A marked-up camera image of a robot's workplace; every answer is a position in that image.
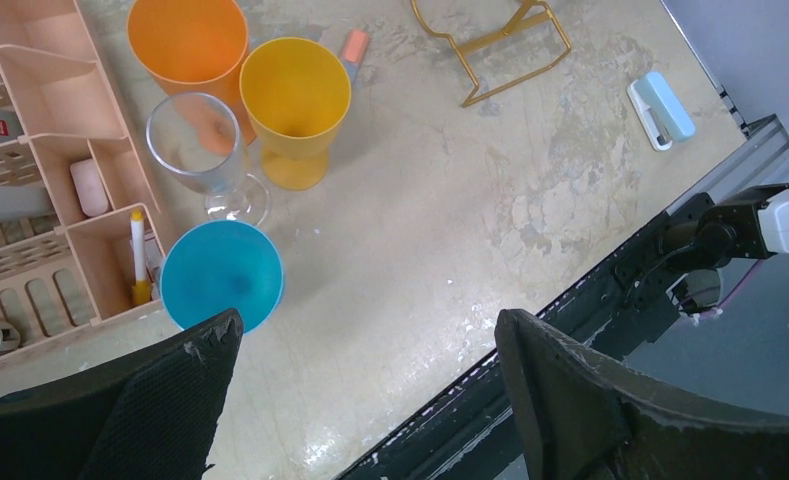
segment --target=gold wire rack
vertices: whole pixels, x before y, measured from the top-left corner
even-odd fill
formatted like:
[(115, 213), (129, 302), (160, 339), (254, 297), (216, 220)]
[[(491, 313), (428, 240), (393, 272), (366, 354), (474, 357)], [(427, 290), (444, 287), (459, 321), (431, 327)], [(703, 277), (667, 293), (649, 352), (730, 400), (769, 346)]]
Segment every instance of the gold wire rack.
[[(471, 93), (465, 98), (465, 101), (462, 102), (463, 107), (469, 107), (477, 102), (481, 102), (486, 98), (500, 93), (502, 91), (508, 90), (515, 85), (518, 85), (522, 82), (529, 80), (530, 78), (536, 77), (541, 75), (542, 73), (550, 70), (551, 68), (555, 67), (562, 61), (563, 58), (567, 57), (569, 53), (571, 53), (571, 42), (568, 40), (567, 35), (565, 35), (565, 31), (562, 29), (562, 26), (559, 24), (559, 21), (556, 20), (556, 16), (553, 15), (553, 10), (547, 5), (547, 2), (541, 2), (536, 0), (521, 0), (521, 6), (515, 11), (512, 15), (512, 18), (503, 25), (502, 28), (495, 32), (487, 33), (481, 37), (475, 38), (473, 40), (469, 40), (462, 45), (458, 45), (456, 40), (453, 38), (452, 35), (449, 33), (444, 32), (436, 32), (432, 28), (427, 25), (426, 21), (423, 19), (423, 16), (420, 13), (420, 9), (418, 8), (417, 0), (411, 0), (412, 2), (412, 10), (415, 12), (415, 16), (418, 19), (418, 23), (420, 23), (421, 28), (423, 28), (426, 33), (430, 36), (435, 38), (443, 38), (446, 39), (447, 42), (450, 43), (450, 47), (453, 49), (453, 52), (459, 58), (459, 62), (462, 63), (462, 66), (465, 67), (465, 71), (468, 73), (468, 77), (470, 77), (471, 82), (473, 82), (474, 87), (471, 90)], [(533, 7), (541, 7), (544, 10), (536, 13), (535, 15), (531, 15), (527, 17), (527, 13)], [(556, 28), (556, 31), (559, 33), (559, 37), (562, 38), (562, 43), (565, 44), (565, 50), (559, 54), (552, 62), (544, 65), (543, 67), (527, 73), (522, 77), (518, 77), (511, 82), (505, 83), (500, 85), (499, 87), (495, 87), (493, 89), (488, 90), (485, 93), (477, 95), (480, 89), (479, 79), (477, 79), (476, 74), (474, 74), (473, 68), (471, 68), (470, 63), (466, 58), (467, 55), (476, 52), (482, 48), (485, 48), (489, 45), (495, 44), (509, 36), (515, 35), (517, 33), (523, 32), (524, 30), (534, 27), (536, 25), (540, 25), (545, 22), (552, 22), (553, 26)]]

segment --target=blue cup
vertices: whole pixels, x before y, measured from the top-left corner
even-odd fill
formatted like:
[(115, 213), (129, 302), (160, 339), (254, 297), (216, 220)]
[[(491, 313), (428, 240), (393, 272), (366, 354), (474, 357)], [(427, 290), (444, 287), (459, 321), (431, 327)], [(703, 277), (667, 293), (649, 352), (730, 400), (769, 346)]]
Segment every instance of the blue cup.
[(159, 283), (164, 308), (183, 329), (235, 308), (246, 333), (276, 309), (285, 280), (267, 235), (247, 223), (216, 220), (176, 242)]

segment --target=cup rim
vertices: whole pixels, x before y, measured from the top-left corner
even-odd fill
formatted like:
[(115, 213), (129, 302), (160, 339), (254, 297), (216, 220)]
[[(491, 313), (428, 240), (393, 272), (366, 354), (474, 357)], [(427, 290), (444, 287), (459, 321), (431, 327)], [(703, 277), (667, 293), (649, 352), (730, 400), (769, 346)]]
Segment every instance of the cup rim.
[(175, 323), (177, 326), (179, 326), (179, 328), (181, 328), (183, 330), (185, 330), (185, 327), (180, 325), (179, 322), (177, 322), (173, 318), (173, 315), (170, 314), (170, 310), (167, 308), (167, 303), (165, 303), (165, 301), (164, 301), (164, 299), (166, 298), (165, 295), (164, 295), (164, 278), (165, 278), (164, 277), (164, 267), (165, 267), (165, 265), (167, 265), (167, 261), (170, 259), (170, 256), (173, 255), (173, 251), (176, 250), (176, 247), (178, 247), (179, 244), (182, 243), (182, 241), (185, 239), (185, 237), (190, 235), (195, 230), (199, 230), (200, 228), (202, 228), (202, 227), (204, 227), (206, 225), (213, 224), (213, 223), (227, 223), (227, 222), (228, 223), (238, 224), (238, 225), (241, 225), (242, 227), (251, 228), (255, 233), (257, 233), (261, 237), (263, 237), (267, 241), (267, 244), (270, 246), (270, 248), (273, 249), (273, 252), (276, 254), (276, 262), (279, 264), (279, 273), (280, 273), (280, 275), (279, 275), (279, 291), (277, 292), (277, 295), (275, 296), (275, 300), (273, 302), (273, 305), (271, 305), (270, 310), (267, 312), (267, 315), (265, 315), (264, 318), (262, 318), (262, 320), (259, 322), (258, 325), (256, 325), (255, 327), (251, 328), (250, 330), (246, 330), (246, 327), (245, 327), (245, 332), (244, 333), (251, 332), (251, 331), (255, 330), (256, 327), (258, 327), (262, 323), (266, 322), (267, 319), (270, 318), (271, 315), (273, 315), (273, 312), (276, 311), (276, 307), (278, 307), (279, 304), (282, 302), (282, 295), (283, 295), (284, 290), (285, 290), (285, 265), (282, 263), (282, 255), (279, 254), (279, 249), (276, 248), (276, 245), (273, 243), (273, 240), (271, 240), (270, 237), (267, 236), (267, 234), (264, 233), (260, 228), (258, 228), (255, 225), (251, 225), (249, 223), (246, 223), (246, 222), (241, 222), (241, 221), (238, 221), (238, 220), (210, 220), (210, 221), (201, 223), (201, 224), (195, 226), (194, 228), (188, 230), (184, 234), (182, 234), (182, 236), (179, 237), (179, 240), (177, 240), (176, 243), (174, 243), (173, 246), (170, 247), (170, 251), (167, 252), (167, 255), (164, 257), (164, 261), (162, 262), (161, 275), (159, 277), (159, 285), (158, 285), (158, 291), (159, 291), (159, 294), (161, 295), (161, 304), (164, 307), (164, 310), (167, 311), (167, 315), (170, 317), (171, 320), (173, 320), (173, 323)]
[(183, 82), (179, 80), (173, 80), (171, 78), (165, 77), (164, 75), (159, 75), (158, 73), (154, 72), (150, 67), (147, 66), (147, 64), (144, 63), (143, 60), (141, 60), (140, 55), (138, 55), (138, 52), (135, 50), (135, 47), (132, 45), (132, 37), (130, 36), (129, 33), (131, 32), (129, 25), (132, 22), (132, 12), (135, 11), (135, 6), (138, 4), (138, 0), (135, 0), (135, 3), (132, 5), (132, 8), (129, 9), (129, 14), (126, 16), (126, 39), (129, 41), (129, 47), (132, 49), (132, 53), (135, 54), (135, 58), (138, 59), (138, 63), (140, 63), (141, 66), (144, 67), (144, 70), (150, 72), (150, 75), (152, 75), (155, 78), (161, 79), (164, 82), (173, 83), (176, 85), (182, 85), (185, 87), (197, 87), (197, 86), (208, 85), (210, 83), (214, 83), (219, 80), (223, 80), (224, 78), (231, 75), (232, 72), (234, 72), (244, 62), (244, 60), (248, 57), (248, 52), (250, 51), (250, 26), (247, 25), (247, 17), (244, 16), (244, 11), (241, 10), (241, 7), (238, 5), (238, 3), (234, 1), (231, 1), (229, 3), (231, 3), (235, 7), (235, 9), (238, 12), (238, 15), (241, 17), (241, 21), (244, 23), (245, 45), (243, 50), (241, 51), (241, 55), (238, 57), (237, 60), (235, 60), (235, 63), (232, 64), (232, 67), (230, 67), (224, 73), (212, 79), (203, 80), (201, 82)]
[[(232, 119), (232, 125), (235, 127), (235, 144), (232, 146), (232, 153), (227, 155), (226, 158), (224, 158), (223, 161), (221, 161), (219, 164), (215, 165), (214, 167), (212, 167), (212, 168), (210, 168), (208, 170), (201, 170), (201, 171), (197, 171), (197, 172), (193, 172), (193, 171), (190, 171), (190, 170), (181, 170), (181, 169), (179, 169), (179, 168), (167, 163), (167, 161), (164, 158), (162, 158), (162, 156), (159, 155), (158, 152), (156, 151), (155, 145), (153, 145), (153, 139), (150, 136), (150, 131), (153, 128), (153, 120), (155, 119), (156, 112), (158, 112), (159, 109), (164, 107), (165, 104), (167, 104), (168, 102), (172, 102), (176, 98), (185, 97), (185, 96), (205, 97), (207, 100), (215, 102), (229, 116), (229, 118)], [(214, 95), (211, 95), (211, 94), (205, 93), (205, 92), (182, 92), (182, 93), (177, 93), (175, 95), (170, 95), (169, 97), (167, 97), (164, 100), (162, 100), (161, 102), (159, 102), (159, 104), (156, 105), (155, 108), (153, 108), (153, 111), (150, 112), (150, 116), (147, 117), (147, 125), (144, 128), (144, 136), (147, 137), (147, 148), (150, 150), (150, 155), (152, 155), (153, 158), (155, 158), (158, 161), (158, 163), (161, 164), (162, 167), (170, 170), (171, 172), (173, 172), (175, 174), (182, 175), (182, 176), (185, 176), (185, 177), (192, 177), (192, 178), (201, 177), (203, 175), (207, 175), (209, 173), (216, 172), (223, 165), (225, 165), (226, 162), (228, 162), (230, 158), (232, 158), (232, 155), (234, 153), (240, 151), (240, 149), (243, 148), (243, 146), (242, 146), (243, 134), (241, 133), (241, 125), (238, 123), (238, 117), (235, 116), (235, 113), (232, 111), (231, 108), (229, 108), (229, 105), (227, 105), (226, 102), (224, 102), (223, 100), (215, 97)]]
[[(292, 41), (293, 40), (301, 40), (301, 41), (306, 42), (306, 43), (311, 43), (314, 46), (316, 46), (316, 47), (320, 48), (321, 50), (325, 51), (329, 56), (334, 58), (336, 62), (338, 62), (338, 65), (341, 66), (341, 71), (344, 72), (344, 79), (347, 81), (347, 87), (348, 87), (347, 88), (347, 105), (344, 107), (344, 112), (341, 114), (340, 117), (338, 117), (338, 121), (333, 123), (332, 126), (327, 128), (326, 130), (324, 130), (324, 131), (322, 131), (320, 133), (317, 133), (315, 135), (310, 135), (308, 137), (295, 137), (295, 136), (292, 136), (292, 135), (285, 135), (284, 133), (279, 133), (279, 132), (269, 128), (267, 125), (263, 124), (262, 122), (260, 122), (259, 119), (256, 118), (255, 115), (253, 115), (253, 113), (250, 111), (249, 107), (247, 106), (247, 96), (244, 94), (244, 76), (245, 76), (244, 73), (247, 71), (247, 65), (249, 64), (250, 59), (253, 58), (253, 55), (255, 55), (255, 53), (259, 49), (263, 48), (266, 45), (270, 45), (271, 43), (276, 43), (276, 42), (286, 41), (286, 40), (292, 40)], [(322, 136), (328, 134), (332, 130), (338, 128), (338, 126), (341, 125), (341, 123), (344, 121), (344, 118), (347, 116), (347, 112), (350, 111), (350, 105), (352, 105), (352, 103), (353, 103), (353, 85), (352, 85), (352, 82), (350, 81), (350, 74), (347, 73), (347, 68), (344, 66), (344, 62), (342, 62), (341, 59), (338, 58), (338, 56), (335, 55), (335, 53), (332, 52), (332, 50), (324, 47), (323, 45), (321, 45), (318, 42), (315, 42), (314, 40), (309, 40), (308, 38), (303, 38), (303, 37), (277, 37), (277, 38), (268, 40), (268, 41), (262, 43), (261, 45), (259, 45), (258, 47), (254, 48), (253, 51), (250, 52), (249, 55), (247, 55), (247, 58), (244, 60), (244, 64), (241, 65), (241, 75), (240, 75), (240, 78), (238, 79), (238, 89), (241, 91), (241, 101), (244, 103), (244, 110), (247, 112), (247, 115), (249, 115), (252, 119), (254, 119), (256, 121), (256, 125), (257, 126), (261, 126), (262, 129), (266, 130), (268, 133), (271, 133), (273, 135), (278, 135), (278, 136), (284, 137), (284, 138), (291, 138), (291, 139), (294, 139), (294, 140), (307, 140), (307, 139), (319, 138), (319, 137), (322, 137)]]

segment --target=table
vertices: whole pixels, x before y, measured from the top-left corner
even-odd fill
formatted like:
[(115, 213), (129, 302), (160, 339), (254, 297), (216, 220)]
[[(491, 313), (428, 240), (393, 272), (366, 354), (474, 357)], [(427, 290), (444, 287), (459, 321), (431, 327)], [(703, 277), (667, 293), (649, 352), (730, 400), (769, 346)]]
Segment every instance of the table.
[[(140, 127), (164, 95), (128, 47), (131, 3), (82, 0)], [(206, 478), (331, 478), (490, 351), (501, 308), (539, 311), (743, 141), (655, 0), (552, 2), (570, 56), (468, 109), (467, 77), (407, 2), (239, 3), (254, 44), (301, 35), (338, 50), (352, 28), (372, 40), (330, 172), (306, 192), (272, 187), (264, 229), (285, 296), (244, 339)], [(430, 24), (465, 37), (515, 8), (432, 3)], [(477, 73), (499, 84), (557, 51), (531, 38), (475, 57)], [(698, 128), (667, 153), (625, 93), (651, 69)], [(156, 174), (180, 228), (205, 220), (198, 196)], [(163, 312), (137, 319), (1, 374), (0, 395), (177, 331)]]

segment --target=blue stapler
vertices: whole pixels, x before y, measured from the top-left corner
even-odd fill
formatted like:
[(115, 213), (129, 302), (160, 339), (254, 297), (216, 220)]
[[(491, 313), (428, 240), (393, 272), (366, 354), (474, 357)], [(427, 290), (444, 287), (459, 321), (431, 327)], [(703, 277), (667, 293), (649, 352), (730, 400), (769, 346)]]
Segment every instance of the blue stapler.
[(648, 72), (627, 87), (633, 108), (653, 148), (662, 152), (696, 132), (694, 122), (659, 72)]

